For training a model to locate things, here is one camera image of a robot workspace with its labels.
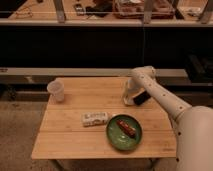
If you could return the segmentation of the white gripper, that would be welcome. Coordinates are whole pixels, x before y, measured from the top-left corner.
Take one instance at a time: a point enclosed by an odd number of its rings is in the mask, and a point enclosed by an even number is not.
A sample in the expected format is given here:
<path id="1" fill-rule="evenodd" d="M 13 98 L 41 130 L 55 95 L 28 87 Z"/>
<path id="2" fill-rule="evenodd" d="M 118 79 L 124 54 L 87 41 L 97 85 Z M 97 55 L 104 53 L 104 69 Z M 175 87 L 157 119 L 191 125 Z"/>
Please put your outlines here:
<path id="1" fill-rule="evenodd" d="M 141 88 L 135 83 L 132 78 L 129 78 L 125 84 L 124 96 L 126 98 L 132 98 L 134 95 L 139 93 Z"/>

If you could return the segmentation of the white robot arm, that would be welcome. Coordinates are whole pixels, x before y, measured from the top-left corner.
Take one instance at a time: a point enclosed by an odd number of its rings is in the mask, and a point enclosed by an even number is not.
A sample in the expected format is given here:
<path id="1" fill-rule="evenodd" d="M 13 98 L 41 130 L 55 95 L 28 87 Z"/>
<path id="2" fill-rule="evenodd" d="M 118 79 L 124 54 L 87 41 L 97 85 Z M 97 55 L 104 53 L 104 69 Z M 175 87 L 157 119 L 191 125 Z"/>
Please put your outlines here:
<path id="1" fill-rule="evenodd" d="M 133 95 L 144 89 L 177 124 L 176 171 L 213 171 L 213 109 L 192 106 L 155 79 L 152 66 L 130 71 L 123 94 L 125 105 L 133 105 Z"/>

